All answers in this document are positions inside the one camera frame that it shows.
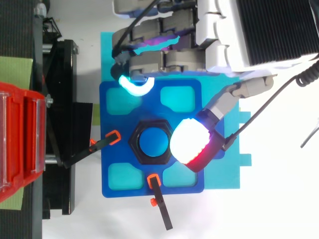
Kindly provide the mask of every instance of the circular hole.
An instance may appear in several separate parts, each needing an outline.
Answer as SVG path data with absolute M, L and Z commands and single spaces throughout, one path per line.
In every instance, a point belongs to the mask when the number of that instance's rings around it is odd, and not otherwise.
M 168 148 L 168 137 L 160 128 L 147 128 L 140 136 L 140 147 L 150 157 L 158 157 Z

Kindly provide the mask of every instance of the black hex nut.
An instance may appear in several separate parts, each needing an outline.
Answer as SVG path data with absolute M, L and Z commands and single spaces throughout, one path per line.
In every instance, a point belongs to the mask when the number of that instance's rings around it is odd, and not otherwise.
M 147 128 L 159 128 L 163 130 L 167 137 L 168 142 L 170 142 L 171 135 L 173 133 L 173 129 L 170 126 L 169 122 L 165 119 L 149 119 L 149 120 L 141 120 L 138 125 L 136 126 L 134 132 L 132 133 L 130 139 L 129 139 L 129 145 L 135 154 L 136 158 L 140 162 L 140 164 L 148 164 L 148 165 L 160 165 L 160 164 L 167 164 L 169 159 L 171 158 L 171 151 L 169 146 L 167 147 L 167 150 L 160 156 L 157 157 L 151 157 L 148 156 L 143 152 L 140 146 L 140 137 L 142 133 Z

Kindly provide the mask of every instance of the glowing fingertip sensor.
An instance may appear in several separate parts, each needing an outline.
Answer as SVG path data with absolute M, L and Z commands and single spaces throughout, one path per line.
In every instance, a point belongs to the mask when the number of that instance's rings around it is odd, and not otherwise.
M 181 163 L 195 159 L 210 141 L 208 129 L 195 119 L 184 119 L 170 139 L 172 155 Z
M 140 97 L 146 95 L 154 86 L 155 78 L 148 77 L 145 84 L 137 86 L 131 82 L 131 79 L 126 76 L 121 76 L 119 78 L 120 85 L 129 92 L 132 96 Z

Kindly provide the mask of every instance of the red storage container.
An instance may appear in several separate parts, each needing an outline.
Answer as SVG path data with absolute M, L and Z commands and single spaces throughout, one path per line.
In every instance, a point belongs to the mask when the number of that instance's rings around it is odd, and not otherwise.
M 42 174 L 45 122 L 43 95 L 0 82 L 0 202 Z

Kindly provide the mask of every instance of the green paper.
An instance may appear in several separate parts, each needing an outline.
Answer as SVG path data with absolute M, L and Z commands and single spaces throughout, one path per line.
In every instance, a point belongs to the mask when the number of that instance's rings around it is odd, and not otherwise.
M 21 210 L 23 200 L 23 190 L 20 188 L 13 196 L 0 203 L 0 209 Z
M 0 56 L 0 81 L 29 89 L 32 59 Z
M 0 56 L 0 82 L 29 89 L 32 59 Z M 21 210 L 23 190 L 20 188 L 12 197 L 0 203 L 0 209 Z
M 92 126 L 99 126 L 100 124 L 100 104 L 93 104 Z

